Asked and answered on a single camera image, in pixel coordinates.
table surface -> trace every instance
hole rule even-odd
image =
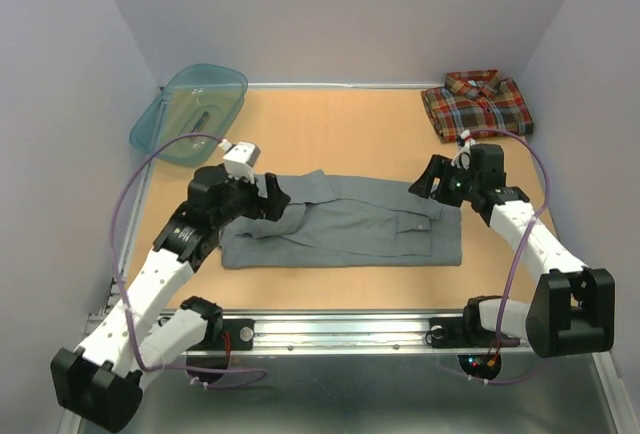
[[[258,172],[327,174],[413,182],[432,154],[452,157],[442,144],[416,90],[257,90],[227,133],[257,144]],[[540,205],[543,191],[528,151],[513,139],[492,139],[505,151],[507,184]],[[208,163],[221,162],[219,150]],[[167,220],[186,199],[193,169],[157,162],[132,253],[129,282]],[[551,229],[548,213],[543,222]],[[170,301],[192,295],[226,309],[461,308],[470,297],[501,294],[513,259],[507,243],[468,205],[462,208],[461,266],[254,268],[230,270],[216,251]],[[511,297],[530,301],[532,278],[520,267]]]

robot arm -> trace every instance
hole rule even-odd
[[[182,352],[222,330],[222,309],[191,298],[164,326],[150,334],[166,304],[218,246],[220,230],[239,216],[278,220],[290,201],[273,174],[265,174],[267,197],[258,195],[253,144],[225,141],[224,163],[198,169],[187,200],[169,219],[127,290],[130,308],[120,300],[96,330],[74,351],[60,349],[51,362],[58,403],[111,432],[133,417],[143,390],[160,372],[135,362],[127,309],[139,351],[147,366],[164,366]]]
[[[500,146],[463,137],[455,158],[434,155],[409,192],[456,207],[470,202],[487,226],[516,250],[534,215],[529,198],[517,187],[506,187]],[[609,272],[587,267],[540,221],[533,226],[521,259],[537,288],[531,304],[507,301],[502,333],[528,341],[540,357],[611,349],[615,287]],[[499,297],[469,300],[463,316],[469,344],[487,346],[485,334],[496,330],[500,301]]]

folded plaid shirt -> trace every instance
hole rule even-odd
[[[533,132],[518,86],[510,77],[500,80],[496,69],[450,72],[444,87],[423,91],[422,100],[442,142],[455,141],[465,129],[504,129],[521,136]]]

gray fabric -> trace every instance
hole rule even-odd
[[[239,218],[220,240],[222,265],[458,265],[460,211],[364,177],[280,176],[291,204],[278,222]],[[264,178],[258,179],[264,195]]]

shirt collar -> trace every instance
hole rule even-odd
[[[469,81],[475,81],[478,86],[470,84]],[[499,91],[500,76],[497,69],[450,72],[445,78],[444,87],[473,101],[482,95],[493,99]]]

